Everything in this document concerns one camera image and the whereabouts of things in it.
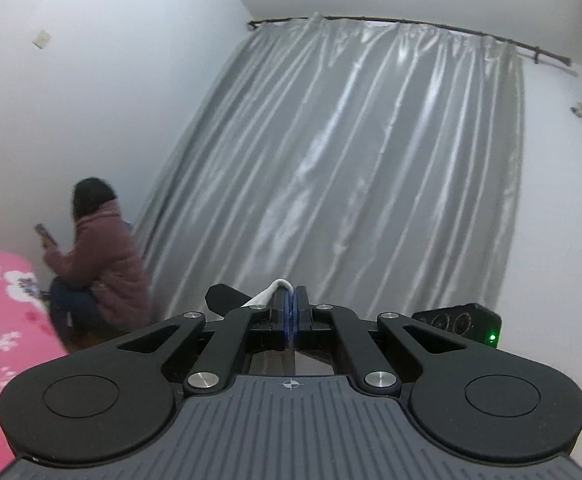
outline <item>gray curtain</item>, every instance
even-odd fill
[[[262,25],[136,226],[164,317],[275,278],[373,318],[495,306],[516,211],[514,46],[429,25]]]

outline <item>floral bedspread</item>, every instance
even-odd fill
[[[25,259],[0,252],[0,393],[17,374],[65,355]],[[0,471],[13,454],[0,429]]]

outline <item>blue jeans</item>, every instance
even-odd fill
[[[54,278],[49,295],[49,316],[62,342],[69,342],[88,332],[97,335],[117,332],[104,321],[90,288],[71,289],[61,278]]]

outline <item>black hair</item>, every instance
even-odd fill
[[[73,218],[92,215],[104,202],[115,200],[116,192],[104,180],[94,176],[79,181],[73,187]]]

